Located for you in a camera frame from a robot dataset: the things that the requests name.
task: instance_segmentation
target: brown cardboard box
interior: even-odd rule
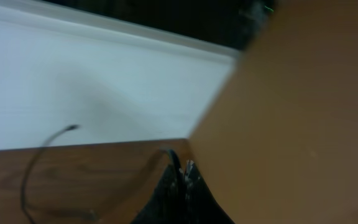
[[[358,224],[358,1],[278,8],[193,154],[236,223]]]

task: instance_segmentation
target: white wall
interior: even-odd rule
[[[0,149],[186,138],[234,58],[185,45],[0,5]]]

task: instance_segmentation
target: black cable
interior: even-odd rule
[[[50,143],[52,143],[53,140],[55,140],[57,137],[59,137],[61,134],[65,133],[66,131],[71,131],[71,130],[75,130],[78,129],[79,126],[74,124],[74,125],[70,125],[67,128],[58,131],[57,133],[53,134],[52,136],[50,136],[47,140],[45,140],[45,142],[40,146],[39,150],[34,154],[34,156],[32,157],[32,159],[29,161],[27,167],[25,168],[24,171],[24,175],[23,175],[23,179],[22,179],[22,183],[20,186],[20,206],[21,209],[24,213],[24,215],[28,218],[28,220],[30,221],[31,224],[36,224],[34,219],[31,217],[29,211],[27,211],[27,199],[26,199],[26,195],[25,195],[25,190],[27,187],[27,182],[29,179],[29,176],[31,174],[31,171],[35,165],[35,163],[38,161],[38,159],[40,158],[40,156],[45,152],[45,150],[49,147]]]
[[[165,153],[168,154],[169,159],[172,163],[173,166],[173,170],[175,172],[176,175],[176,180],[177,180],[177,189],[178,189],[178,209],[184,210],[186,208],[186,189],[187,186],[185,184],[185,176],[184,176],[184,172],[181,169],[181,165],[180,165],[180,160],[179,157],[177,156],[177,154],[175,153],[174,150],[172,149],[162,149],[163,151],[165,151]],[[188,223],[187,217],[182,217],[184,218],[183,223]]]

